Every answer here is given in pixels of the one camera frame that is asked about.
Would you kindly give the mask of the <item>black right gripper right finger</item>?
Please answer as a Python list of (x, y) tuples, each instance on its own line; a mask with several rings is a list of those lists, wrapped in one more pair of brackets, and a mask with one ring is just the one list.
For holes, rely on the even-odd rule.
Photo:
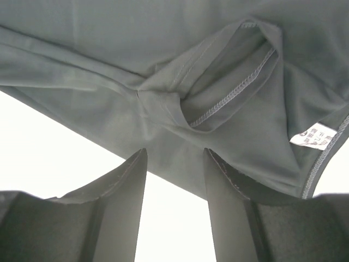
[(203, 155), (217, 261), (348, 261), (348, 195), (296, 198)]

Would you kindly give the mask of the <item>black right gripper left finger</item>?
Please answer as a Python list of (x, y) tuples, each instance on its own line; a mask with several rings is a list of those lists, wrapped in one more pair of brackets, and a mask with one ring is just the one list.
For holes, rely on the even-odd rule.
[(1, 192), (1, 261), (134, 261), (147, 175), (141, 149), (60, 198)]

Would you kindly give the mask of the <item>grey t shirt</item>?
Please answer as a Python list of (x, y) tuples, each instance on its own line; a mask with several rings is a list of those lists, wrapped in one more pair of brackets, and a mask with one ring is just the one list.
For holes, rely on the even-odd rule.
[(1, 1), (1, 91), (202, 198), (205, 148), (309, 198), (348, 139), (348, 1)]

